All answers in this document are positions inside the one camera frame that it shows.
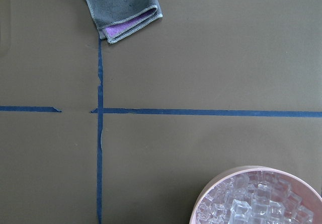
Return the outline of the folded grey purple cloth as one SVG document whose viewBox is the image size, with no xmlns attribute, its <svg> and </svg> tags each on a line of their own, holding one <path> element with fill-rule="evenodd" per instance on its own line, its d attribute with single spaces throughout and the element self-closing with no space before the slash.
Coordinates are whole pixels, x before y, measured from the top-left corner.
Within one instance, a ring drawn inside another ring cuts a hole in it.
<svg viewBox="0 0 322 224">
<path fill-rule="evenodd" d="M 86 0 L 101 39 L 114 44 L 162 18 L 158 0 Z"/>
</svg>

